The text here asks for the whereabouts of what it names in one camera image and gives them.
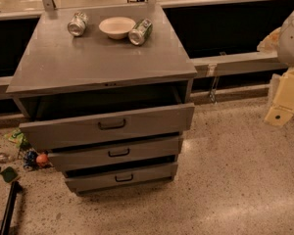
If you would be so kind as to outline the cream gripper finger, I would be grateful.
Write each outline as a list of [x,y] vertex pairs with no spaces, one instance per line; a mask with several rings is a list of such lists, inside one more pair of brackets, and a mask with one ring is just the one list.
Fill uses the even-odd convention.
[[264,122],[283,126],[294,116],[294,68],[274,74],[269,84],[269,110]]

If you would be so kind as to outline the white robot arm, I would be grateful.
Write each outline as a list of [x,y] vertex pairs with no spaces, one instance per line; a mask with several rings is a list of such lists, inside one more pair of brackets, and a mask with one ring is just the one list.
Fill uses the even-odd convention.
[[294,116],[294,11],[281,27],[277,58],[288,70],[283,75],[274,74],[271,78],[270,107],[265,116],[265,123],[283,126]]

